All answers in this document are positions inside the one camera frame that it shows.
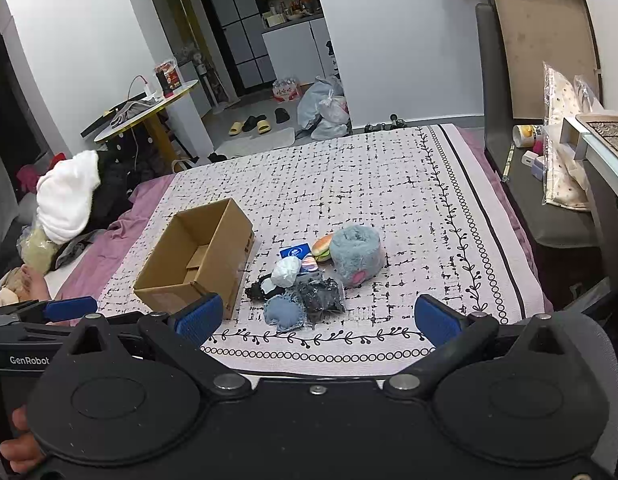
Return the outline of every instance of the white towel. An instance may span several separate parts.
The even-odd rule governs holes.
[[[38,180],[38,222],[58,245],[79,235],[89,221],[93,191],[100,185],[98,154],[61,160]]]

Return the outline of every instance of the human hand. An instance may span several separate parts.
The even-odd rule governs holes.
[[[9,460],[11,469],[15,473],[26,473],[34,468],[44,458],[42,450],[38,446],[33,433],[28,430],[26,423],[26,407],[13,410],[11,415],[13,425],[20,431],[26,431],[18,438],[5,440],[0,444],[0,453]]]

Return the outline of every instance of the yellow slipper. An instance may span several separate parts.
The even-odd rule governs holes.
[[[243,124],[240,121],[235,121],[233,126],[229,130],[229,135],[233,137],[234,135],[238,135],[243,130]]]
[[[268,121],[258,121],[258,133],[266,134],[271,131],[271,124]]]

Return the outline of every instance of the white patterned bedspread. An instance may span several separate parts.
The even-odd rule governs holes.
[[[147,310],[135,277],[177,211],[232,197],[257,243],[233,319],[202,350],[250,374],[386,376],[428,354],[413,304],[428,293],[501,323],[542,312],[542,292],[486,176],[450,124],[378,132],[244,156],[179,173],[99,298],[106,315]],[[346,291],[348,311],[286,334],[244,285],[281,248],[348,224],[376,228],[385,267]]]

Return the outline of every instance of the metal bolt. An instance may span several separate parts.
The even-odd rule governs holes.
[[[390,378],[389,384],[401,391],[415,390],[420,386],[420,379],[411,374],[398,374]]]
[[[238,374],[222,374],[214,379],[216,388],[225,391],[237,390],[245,383],[246,379]]]
[[[314,384],[309,387],[309,393],[312,395],[324,395],[327,393],[327,387],[322,386],[321,384]]]

